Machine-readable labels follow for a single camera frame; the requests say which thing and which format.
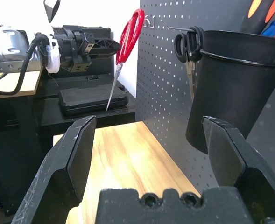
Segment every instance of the pegboard hook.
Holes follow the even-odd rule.
[[[143,27],[155,28],[155,17],[156,16],[153,15],[153,17],[152,17],[152,25],[151,25],[151,22],[148,19],[148,17],[149,17],[149,15],[145,16],[145,22],[146,22],[146,24]]]
[[[160,20],[168,29],[173,29],[173,30],[180,30],[180,31],[188,31],[188,32],[195,32],[193,29],[186,29],[186,28],[179,28],[179,27],[170,27],[167,25],[163,20]]]

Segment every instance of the black pen holder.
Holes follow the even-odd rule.
[[[203,116],[225,120],[246,138],[275,88],[275,38],[205,31],[187,141],[207,153]]]

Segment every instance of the red scissor handle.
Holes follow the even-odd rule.
[[[125,26],[122,35],[120,36],[121,49],[117,52],[116,64],[127,61],[133,47],[141,34],[145,12],[142,9],[137,9],[132,18]]]

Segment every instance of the white wall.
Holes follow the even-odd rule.
[[[78,25],[110,27],[114,39],[120,35],[140,0],[61,0],[52,26]],[[0,23],[13,28],[30,28],[49,33],[51,28],[44,10],[43,0],[0,0]],[[136,96],[137,43],[124,64],[119,81]]]

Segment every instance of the wooden desk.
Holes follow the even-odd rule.
[[[13,96],[0,96],[0,98],[8,97],[20,97],[35,95],[38,83],[40,80],[40,71],[30,71],[25,73],[23,84],[20,91]],[[0,80],[0,91],[10,92],[13,91],[17,85],[19,73],[7,74],[3,79]]]
[[[146,192],[162,197],[166,188],[200,195],[142,122],[96,129],[84,198],[67,224],[94,224],[104,188],[134,188],[140,197]]]

